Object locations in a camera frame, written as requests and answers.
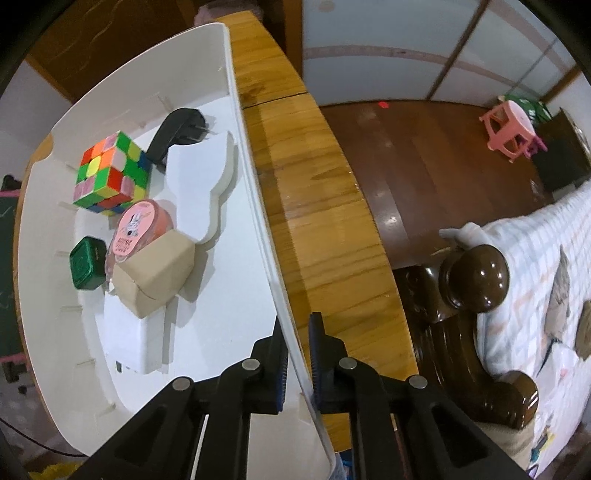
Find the carved wooden armrest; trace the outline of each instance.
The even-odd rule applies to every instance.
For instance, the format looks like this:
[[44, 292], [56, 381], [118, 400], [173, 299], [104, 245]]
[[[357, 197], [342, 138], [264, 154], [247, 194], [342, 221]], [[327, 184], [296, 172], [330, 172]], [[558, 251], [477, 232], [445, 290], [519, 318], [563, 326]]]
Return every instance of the carved wooden armrest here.
[[[471, 282], [475, 273], [484, 277], [480, 284]], [[504, 300], [508, 274], [502, 254], [488, 246], [441, 252], [428, 264], [394, 271], [421, 374], [472, 420], [521, 429], [537, 410], [535, 382], [518, 371], [493, 379], [475, 347], [475, 312]], [[486, 277], [502, 278], [501, 285], [497, 280], [490, 290]], [[480, 295], [489, 291], [494, 295]]]
[[511, 370], [493, 381], [483, 407], [484, 421], [522, 429], [534, 418], [538, 388], [528, 375]]

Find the pink plastic stool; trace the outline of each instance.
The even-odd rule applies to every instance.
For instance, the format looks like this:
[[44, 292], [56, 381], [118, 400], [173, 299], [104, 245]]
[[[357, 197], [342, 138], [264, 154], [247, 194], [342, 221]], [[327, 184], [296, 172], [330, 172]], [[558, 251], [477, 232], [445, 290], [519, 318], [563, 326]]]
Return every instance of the pink plastic stool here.
[[[491, 119], [501, 126], [495, 133]], [[514, 101], [509, 100], [497, 105], [482, 115], [478, 120], [484, 122], [489, 141], [486, 144], [491, 150], [503, 152], [509, 161], [513, 161], [527, 152], [535, 137], [534, 127], [523, 109]]]

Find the green bag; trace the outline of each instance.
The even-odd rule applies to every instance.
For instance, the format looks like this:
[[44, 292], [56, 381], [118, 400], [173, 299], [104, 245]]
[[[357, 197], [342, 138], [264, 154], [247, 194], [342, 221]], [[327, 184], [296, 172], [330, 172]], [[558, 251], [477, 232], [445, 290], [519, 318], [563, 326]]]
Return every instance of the green bag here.
[[502, 97], [502, 101], [506, 102], [508, 100], [513, 100], [523, 109], [534, 127], [543, 124], [552, 118], [552, 115], [550, 115], [550, 112], [543, 102], [528, 100], [527, 98], [518, 97], [517, 95], [505, 95]]

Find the black cabinet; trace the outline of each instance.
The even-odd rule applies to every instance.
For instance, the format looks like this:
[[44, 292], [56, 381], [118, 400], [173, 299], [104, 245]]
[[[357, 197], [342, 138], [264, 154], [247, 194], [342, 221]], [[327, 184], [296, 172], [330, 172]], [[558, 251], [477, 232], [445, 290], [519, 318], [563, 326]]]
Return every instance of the black cabinet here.
[[548, 151], [531, 157], [547, 192], [576, 186], [591, 177], [591, 152], [584, 133], [567, 112], [560, 110], [552, 120], [538, 125], [537, 135]]

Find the rubik's cube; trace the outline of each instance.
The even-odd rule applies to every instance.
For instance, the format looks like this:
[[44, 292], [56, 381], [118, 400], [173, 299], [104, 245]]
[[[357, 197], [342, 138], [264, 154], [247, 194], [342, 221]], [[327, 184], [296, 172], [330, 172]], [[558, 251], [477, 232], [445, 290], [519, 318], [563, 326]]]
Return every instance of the rubik's cube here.
[[151, 163], [145, 152], [123, 132], [117, 132], [82, 155], [74, 205], [115, 215], [146, 196]]

